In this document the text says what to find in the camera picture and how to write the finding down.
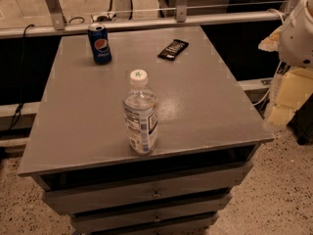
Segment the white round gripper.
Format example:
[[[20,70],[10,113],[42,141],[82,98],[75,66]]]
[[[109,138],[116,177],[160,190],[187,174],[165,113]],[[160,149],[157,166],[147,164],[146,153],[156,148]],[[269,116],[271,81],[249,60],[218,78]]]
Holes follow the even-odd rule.
[[[273,83],[264,120],[269,131],[286,126],[313,95],[313,0],[300,0],[282,27],[258,44],[266,52],[277,52],[278,47],[280,60],[293,67]]]

